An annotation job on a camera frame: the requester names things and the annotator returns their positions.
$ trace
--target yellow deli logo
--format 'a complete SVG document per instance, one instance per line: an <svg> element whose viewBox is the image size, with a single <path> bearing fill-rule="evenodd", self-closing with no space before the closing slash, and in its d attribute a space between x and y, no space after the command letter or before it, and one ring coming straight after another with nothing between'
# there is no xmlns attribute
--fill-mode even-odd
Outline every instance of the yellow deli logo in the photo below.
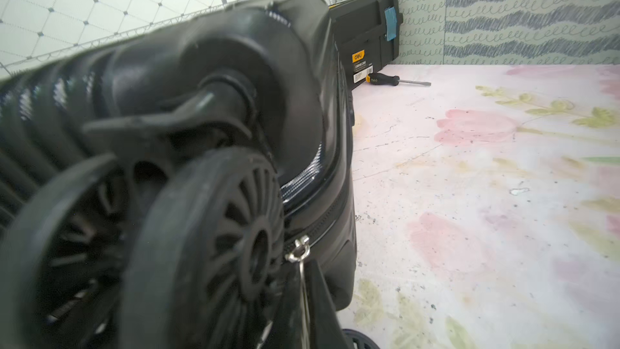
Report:
<svg viewBox="0 0 620 349"><path fill-rule="evenodd" d="M353 62L358 62L360 59L364 58L364 50L358 51L353 54Z"/></svg>

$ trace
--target black toolbox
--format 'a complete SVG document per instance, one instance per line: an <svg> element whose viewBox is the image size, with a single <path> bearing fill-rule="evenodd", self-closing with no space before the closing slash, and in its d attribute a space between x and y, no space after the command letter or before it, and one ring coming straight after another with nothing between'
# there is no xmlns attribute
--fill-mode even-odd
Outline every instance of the black toolbox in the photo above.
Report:
<svg viewBox="0 0 620 349"><path fill-rule="evenodd" d="M330 6L329 14L348 89L398 57L398 0L347 0Z"/></svg>

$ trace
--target toolbox label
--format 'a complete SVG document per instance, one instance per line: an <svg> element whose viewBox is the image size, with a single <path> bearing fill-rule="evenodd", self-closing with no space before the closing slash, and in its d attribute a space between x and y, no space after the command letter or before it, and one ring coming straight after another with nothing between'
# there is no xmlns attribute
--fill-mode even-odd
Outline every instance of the toolbox label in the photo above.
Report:
<svg viewBox="0 0 620 349"><path fill-rule="evenodd" d="M367 75L371 74L372 72L373 72L373 66L370 65L365 70L362 70L361 72L354 74L353 83L362 81L363 79L366 78Z"/></svg>
<svg viewBox="0 0 620 349"><path fill-rule="evenodd" d="M358 62L357 64L353 65L353 72L359 72L361 69L365 69L365 68L366 68L366 61Z"/></svg>
<svg viewBox="0 0 620 349"><path fill-rule="evenodd" d="M358 62L362 58L364 58L364 50L360 50L353 54L353 62Z"/></svg>

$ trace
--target screwdriver shaft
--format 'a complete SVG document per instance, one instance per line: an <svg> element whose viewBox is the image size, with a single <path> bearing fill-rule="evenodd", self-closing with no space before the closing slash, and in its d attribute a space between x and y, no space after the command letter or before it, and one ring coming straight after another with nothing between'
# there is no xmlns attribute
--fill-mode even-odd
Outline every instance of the screwdriver shaft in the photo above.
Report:
<svg viewBox="0 0 620 349"><path fill-rule="evenodd" d="M429 87L430 86L430 82L423 82L423 81L399 80L399 82L414 83L414 84L417 84L417 85L424 85L425 87Z"/></svg>

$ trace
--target screwdriver handle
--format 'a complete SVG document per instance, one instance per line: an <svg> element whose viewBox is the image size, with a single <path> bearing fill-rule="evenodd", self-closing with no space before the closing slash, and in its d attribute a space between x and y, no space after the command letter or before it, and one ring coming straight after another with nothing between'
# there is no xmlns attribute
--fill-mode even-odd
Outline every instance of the screwdriver handle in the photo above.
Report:
<svg viewBox="0 0 620 349"><path fill-rule="evenodd" d="M370 82L372 85L391 85L395 87L398 85L400 77L395 75L390 77L383 73L370 73L366 76L366 82Z"/></svg>

